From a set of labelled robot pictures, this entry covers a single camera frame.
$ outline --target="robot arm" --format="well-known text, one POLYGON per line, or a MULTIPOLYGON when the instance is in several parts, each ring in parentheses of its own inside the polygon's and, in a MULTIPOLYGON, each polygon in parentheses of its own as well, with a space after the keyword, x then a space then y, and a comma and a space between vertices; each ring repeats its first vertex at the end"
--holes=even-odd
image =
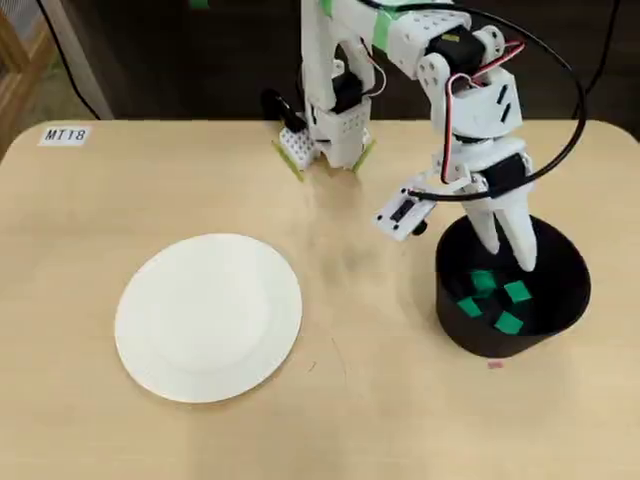
MULTIPOLYGON (((525 142, 507 136, 522 125, 522 114, 515 79, 500 67, 507 46, 504 36, 493 26, 475 32, 471 26, 468 14, 454 11, 396 14, 359 0, 302 0, 308 130, 281 135, 298 168, 306 168, 320 153, 332 167, 353 168, 366 150, 371 141, 366 128, 371 114, 367 92, 375 84, 371 45, 420 82, 431 103, 434 128, 443 135, 447 132, 450 139, 434 155, 432 168, 409 179, 376 214, 376 225, 396 240, 424 231, 425 218, 436 206, 414 196, 415 191, 483 192, 532 171, 525 142), (335 60, 337 46, 347 56, 347 68, 335 60), (463 88, 457 90, 460 83, 463 88), (440 175, 442 187, 426 185, 432 174, 440 175)), ((500 248, 498 219, 527 271, 535 267, 537 254, 527 203, 530 190, 525 186, 498 198, 463 204, 479 239, 492 253, 500 248)))

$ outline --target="white plate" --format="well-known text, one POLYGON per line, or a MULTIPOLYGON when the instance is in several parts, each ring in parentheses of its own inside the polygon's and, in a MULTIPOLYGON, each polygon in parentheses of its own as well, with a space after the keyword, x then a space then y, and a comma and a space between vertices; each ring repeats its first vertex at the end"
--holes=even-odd
POLYGON ((132 278, 115 337, 129 374, 179 402, 240 395, 285 360, 302 318, 295 273, 273 248, 232 234, 176 243, 132 278))

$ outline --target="wooden table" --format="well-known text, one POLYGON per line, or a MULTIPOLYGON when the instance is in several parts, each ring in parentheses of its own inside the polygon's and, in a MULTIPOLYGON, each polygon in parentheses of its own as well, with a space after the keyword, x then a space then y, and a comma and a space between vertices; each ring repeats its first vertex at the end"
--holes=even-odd
MULTIPOLYGON (((317 164, 304 183, 261 123, 93 128, 83 147, 46 148, 36 127, 0 168, 1 478, 640 478, 640 149, 628 134, 590 123, 531 199, 589 263, 587 314, 492 370, 434 315, 435 245, 461 207, 439 206, 402 244, 370 223, 428 166, 428 123, 374 124, 357 177, 317 164), (190 407, 130 380, 113 321, 142 263, 208 232, 279 249, 305 314, 271 380, 190 407)), ((532 122, 522 136, 542 164, 572 128, 532 122)))

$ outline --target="dark background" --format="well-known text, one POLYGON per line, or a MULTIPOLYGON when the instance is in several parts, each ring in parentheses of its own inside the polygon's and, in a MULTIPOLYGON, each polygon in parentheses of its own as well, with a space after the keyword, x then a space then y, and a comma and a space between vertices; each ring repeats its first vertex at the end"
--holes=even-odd
MULTIPOLYGON (((299 58, 300 0, 65 0, 91 66, 120 118, 260 118, 259 95, 274 87, 292 101, 299 58)), ((510 19, 555 48, 587 82, 602 51, 612 0, 468 0, 510 19)), ((640 1, 622 0, 606 74, 591 118, 640 138, 640 1)), ((423 118, 417 82, 390 65, 376 118, 423 118)), ((562 71, 534 46, 508 67, 527 118, 567 118, 575 103, 562 71)))

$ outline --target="white sticker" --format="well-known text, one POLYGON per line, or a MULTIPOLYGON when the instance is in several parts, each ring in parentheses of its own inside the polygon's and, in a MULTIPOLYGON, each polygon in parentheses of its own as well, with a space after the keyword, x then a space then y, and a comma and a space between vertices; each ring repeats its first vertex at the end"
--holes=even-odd
POLYGON ((47 127, 40 143, 41 147, 81 147, 89 138, 91 127, 60 126, 47 127))

